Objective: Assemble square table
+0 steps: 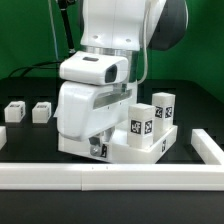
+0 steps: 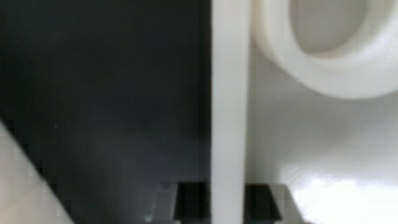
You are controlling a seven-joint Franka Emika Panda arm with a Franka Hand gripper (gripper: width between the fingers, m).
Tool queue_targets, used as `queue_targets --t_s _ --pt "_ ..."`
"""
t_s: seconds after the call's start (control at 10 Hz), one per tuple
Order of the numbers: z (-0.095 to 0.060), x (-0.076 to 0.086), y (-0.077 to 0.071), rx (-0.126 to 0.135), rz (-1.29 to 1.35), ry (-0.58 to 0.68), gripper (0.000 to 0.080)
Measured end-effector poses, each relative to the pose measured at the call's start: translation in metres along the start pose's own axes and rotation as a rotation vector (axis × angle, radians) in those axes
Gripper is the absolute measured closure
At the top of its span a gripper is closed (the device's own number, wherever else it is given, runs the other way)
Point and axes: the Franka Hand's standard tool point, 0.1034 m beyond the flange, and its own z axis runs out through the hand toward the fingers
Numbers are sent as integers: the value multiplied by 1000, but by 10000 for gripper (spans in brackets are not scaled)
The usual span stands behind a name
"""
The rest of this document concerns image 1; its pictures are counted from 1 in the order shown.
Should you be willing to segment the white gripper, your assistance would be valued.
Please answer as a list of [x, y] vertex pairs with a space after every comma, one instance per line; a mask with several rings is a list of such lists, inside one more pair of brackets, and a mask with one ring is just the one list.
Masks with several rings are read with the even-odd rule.
[[75, 141], [90, 138], [92, 156], [107, 156], [109, 136], [103, 131], [125, 121], [129, 106], [137, 101], [137, 83], [123, 87], [128, 65], [122, 56], [83, 51], [60, 65], [59, 75], [65, 82], [59, 91], [57, 129]]

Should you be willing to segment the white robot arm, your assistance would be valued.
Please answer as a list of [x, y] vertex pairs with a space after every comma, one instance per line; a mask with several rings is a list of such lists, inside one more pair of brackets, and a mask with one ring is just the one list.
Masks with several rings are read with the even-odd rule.
[[188, 26], [186, 0], [83, 0], [82, 49], [60, 65], [64, 80], [56, 109], [59, 150], [106, 159], [119, 129], [136, 143], [144, 126], [131, 114], [141, 106], [139, 52], [167, 50]]

